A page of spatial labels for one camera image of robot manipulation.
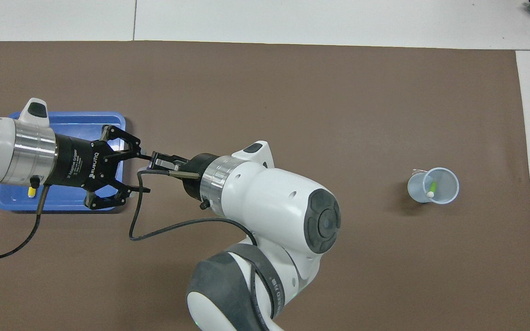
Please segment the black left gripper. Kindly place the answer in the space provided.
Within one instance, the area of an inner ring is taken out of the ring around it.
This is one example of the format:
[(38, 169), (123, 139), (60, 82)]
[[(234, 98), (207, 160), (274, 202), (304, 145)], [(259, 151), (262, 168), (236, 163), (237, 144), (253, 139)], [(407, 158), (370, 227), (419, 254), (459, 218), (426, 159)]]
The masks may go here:
[[(96, 190), (109, 186), (116, 176), (121, 161), (151, 160), (141, 149), (141, 141), (113, 125), (105, 125), (100, 140), (87, 141), (55, 134), (57, 158), (51, 171), (54, 186), (81, 187), (86, 191), (84, 206), (90, 210), (123, 206), (133, 193), (150, 193), (150, 188), (126, 186), (121, 182), (114, 195), (100, 197)], [(108, 141), (122, 140), (126, 149), (114, 150)]]

